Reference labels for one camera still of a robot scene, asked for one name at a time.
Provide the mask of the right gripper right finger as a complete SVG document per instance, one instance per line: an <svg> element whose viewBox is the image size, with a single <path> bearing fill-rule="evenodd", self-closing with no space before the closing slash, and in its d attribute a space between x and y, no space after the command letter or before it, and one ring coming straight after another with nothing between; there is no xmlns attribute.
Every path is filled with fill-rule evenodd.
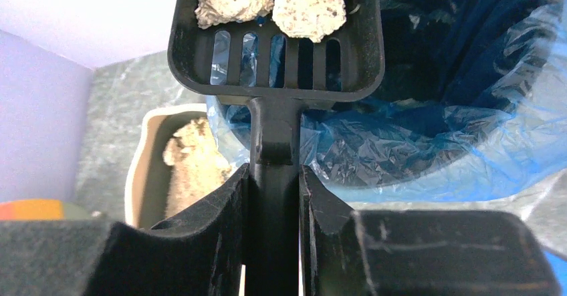
<svg viewBox="0 0 567 296"><path fill-rule="evenodd" d="M356 210L299 175L304 295L561 295L532 231L496 210Z"/></svg>

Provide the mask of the litter clump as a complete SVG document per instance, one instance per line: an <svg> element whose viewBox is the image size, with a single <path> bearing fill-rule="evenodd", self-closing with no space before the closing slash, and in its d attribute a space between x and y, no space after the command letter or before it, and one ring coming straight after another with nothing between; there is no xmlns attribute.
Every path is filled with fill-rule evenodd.
<svg viewBox="0 0 567 296"><path fill-rule="evenodd" d="M320 43L345 24L346 6L344 0L274 0L271 18L288 37Z"/></svg>
<svg viewBox="0 0 567 296"><path fill-rule="evenodd" d="M198 0L195 9L198 27L207 29L230 22L253 21L267 16L274 0Z"/></svg>

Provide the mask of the beige litter box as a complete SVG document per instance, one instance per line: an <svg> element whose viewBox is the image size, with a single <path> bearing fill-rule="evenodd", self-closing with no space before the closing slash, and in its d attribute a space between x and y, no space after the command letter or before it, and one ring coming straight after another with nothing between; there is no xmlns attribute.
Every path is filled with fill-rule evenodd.
<svg viewBox="0 0 567 296"><path fill-rule="evenodd" d="M205 104L186 104L153 109L142 120L140 140L124 187L124 216L127 224L149 229L166 219L166 199L171 167L162 153L171 136L194 118L207 119Z"/></svg>

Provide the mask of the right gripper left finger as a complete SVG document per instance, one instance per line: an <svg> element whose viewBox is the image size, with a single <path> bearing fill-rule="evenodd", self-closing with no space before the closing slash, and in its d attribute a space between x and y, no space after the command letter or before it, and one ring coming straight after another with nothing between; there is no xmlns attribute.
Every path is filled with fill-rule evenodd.
<svg viewBox="0 0 567 296"><path fill-rule="evenodd" d="M244 164L218 189L156 223L110 223L85 295L238 295L243 263Z"/></svg>

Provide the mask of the black litter scoop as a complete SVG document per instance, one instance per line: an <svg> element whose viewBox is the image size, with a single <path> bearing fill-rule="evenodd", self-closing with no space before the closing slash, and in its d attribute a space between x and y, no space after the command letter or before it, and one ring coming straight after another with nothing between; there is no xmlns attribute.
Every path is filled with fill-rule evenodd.
<svg viewBox="0 0 567 296"><path fill-rule="evenodd" d="M177 0L168 64L186 88L251 112L250 181L245 238L245 294L297 295L300 266L300 117L306 108L354 102L380 85L384 42L379 0L346 0L347 22L330 39L340 45L338 88L326 82L328 52L315 45L301 64L299 39L287 38L283 81L269 84L274 24L219 26L230 35L226 81L211 83L217 29L197 25L198 0Z"/></svg>

